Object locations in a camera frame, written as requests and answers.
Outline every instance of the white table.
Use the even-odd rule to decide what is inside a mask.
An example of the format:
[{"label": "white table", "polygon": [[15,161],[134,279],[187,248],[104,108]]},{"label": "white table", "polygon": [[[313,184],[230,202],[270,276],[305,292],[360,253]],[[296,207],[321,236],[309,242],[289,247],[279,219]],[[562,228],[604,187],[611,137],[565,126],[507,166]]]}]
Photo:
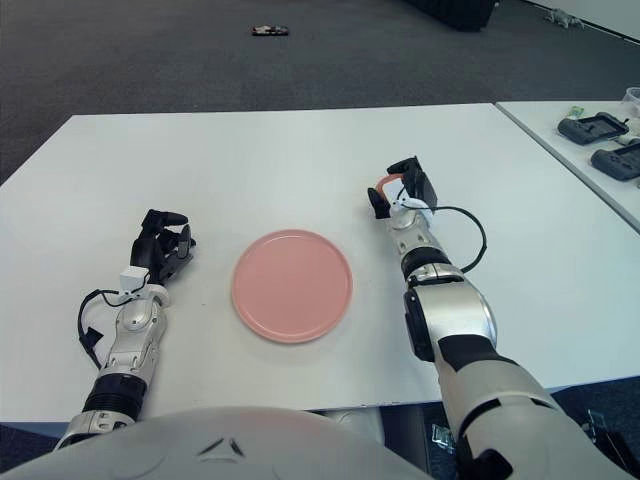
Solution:
[{"label": "white table", "polygon": [[[639,180],[620,182],[591,165],[591,156],[596,150],[615,150],[622,146],[614,141],[577,145],[558,132],[558,123],[567,116],[573,105],[585,109],[583,118],[598,112],[611,113],[620,120],[629,117],[621,106],[621,102],[501,102],[497,104],[500,110],[640,232]],[[632,132],[640,135],[640,120],[632,118],[629,126]]]},{"label": "white table", "polygon": [[[168,285],[143,416],[438,400],[435,370],[411,353],[399,261],[366,195],[413,154],[441,204],[486,228],[485,260],[469,277],[497,317],[501,354],[547,387],[640,373],[640,236],[491,105],[80,116],[0,188],[0,421],[81,410],[96,370],[77,342],[78,305],[117,287],[150,207],[187,214],[198,246]],[[472,259],[473,224],[437,218],[450,258]],[[282,228],[325,235],[353,271],[347,315],[308,344],[265,341],[230,300],[240,254]],[[115,311],[86,314],[110,334],[103,355]]]}]

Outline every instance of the robotic hand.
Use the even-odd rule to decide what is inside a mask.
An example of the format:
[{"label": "robotic hand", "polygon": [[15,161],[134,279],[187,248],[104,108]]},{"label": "robotic hand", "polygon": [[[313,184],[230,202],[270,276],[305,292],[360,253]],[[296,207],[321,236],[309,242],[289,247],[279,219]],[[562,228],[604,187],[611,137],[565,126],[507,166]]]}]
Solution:
[{"label": "robotic hand", "polygon": [[[94,290],[82,302],[78,314],[80,343],[100,373],[82,413],[71,420],[56,449],[85,438],[109,433],[138,419],[145,392],[158,361],[160,338],[167,327],[164,308],[169,292],[163,284],[192,258],[189,220],[184,215],[149,210],[142,232],[133,242],[130,266],[120,274],[120,291]],[[184,225],[180,233],[165,227]],[[116,304],[105,294],[117,295]],[[93,350],[102,334],[89,327],[85,333],[82,311],[98,295],[113,307],[122,307],[116,318],[116,339],[104,365]]]}]

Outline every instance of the robot forearm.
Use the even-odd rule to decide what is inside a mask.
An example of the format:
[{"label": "robot forearm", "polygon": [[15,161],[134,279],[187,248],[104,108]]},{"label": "robot forearm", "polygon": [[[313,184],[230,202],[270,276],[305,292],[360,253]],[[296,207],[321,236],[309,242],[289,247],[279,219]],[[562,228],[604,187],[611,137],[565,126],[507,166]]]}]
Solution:
[{"label": "robot forearm", "polygon": [[529,372],[496,352],[488,303],[429,230],[437,199],[417,159],[388,173],[369,198],[400,256],[414,353],[438,371],[461,478],[630,478]]}]

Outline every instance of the black joint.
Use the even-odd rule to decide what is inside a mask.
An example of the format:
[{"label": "black joint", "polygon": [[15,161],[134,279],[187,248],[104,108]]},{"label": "black joint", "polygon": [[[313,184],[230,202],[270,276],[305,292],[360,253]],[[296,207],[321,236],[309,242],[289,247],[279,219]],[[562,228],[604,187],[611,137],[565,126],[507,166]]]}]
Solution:
[{"label": "black joint", "polygon": [[483,413],[487,413],[489,410],[493,410],[494,408],[498,408],[499,406],[500,406],[500,400],[496,398],[496,399],[481,403],[476,408],[471,410],[469,414],[466,417],[464,417],[464,420],[460,424],[460,432],[458,433],[458,436],[459,437],[464,436],[469,425],[471,425],[473,421],[477,419],[480,415],[482,415]]},{"label": "black joint", "polygon": [[438,340],[442,358],[457,372],[467,365],[483,360],[497,360],[517,365],[510,358],[501,357],[491,341],[481,335],[451,335]]},{"label": "black joint", "polygon": [[369,202],[373,207],[373,211],[376,214],[376,218],[378,220],[383,218],[389,218],[390,217],[389,208],[391,207],[391,205],[389,205],[389,202],[387,202],[387,200],[385,200],[385,198],[382,195],[380,195],[380,193],[378,193],[378,191],[375,188],[368,188],[367,195],[369,195]]},{"label": "black joint", "polygon": [[418,247],[407,253],[400,264],[404,279],[407,280],[415,270],[431,263],[443,263],[451,265],[447,256],[437,248]]},{"label": "black joint", "polygon": [[95,330],[93,327],[89,327],[87,329],[87,333],[84,336],[80,337],[80,343],[85,348],[85,350],[87,348],[92,349],[96,346],[96,343],[98,343],[102,337],[103,335],[99,331]]},{"label": "black joint", "polygon": [[474,459],[466,437],[458,443],[456,452],[460,480],[506,480],[513,473],[509,461],[496,450],[487,449]]},{"label": "black joint", "polygon": [[142,409],[147,391],[144,380],[133,375],[112,373],[99,377],[84,404],[83,412],[106,410],[127,415],[134,421]]},{"label": "black joint", "polygon": [[422,361],[434,362],[435,357],[429,329],[424,318],[422,305],[420,305],[420,299],[414,290],[408,290],[404,294],[404,306],[406,311],[404,318],[407,322],[413,353]]}]

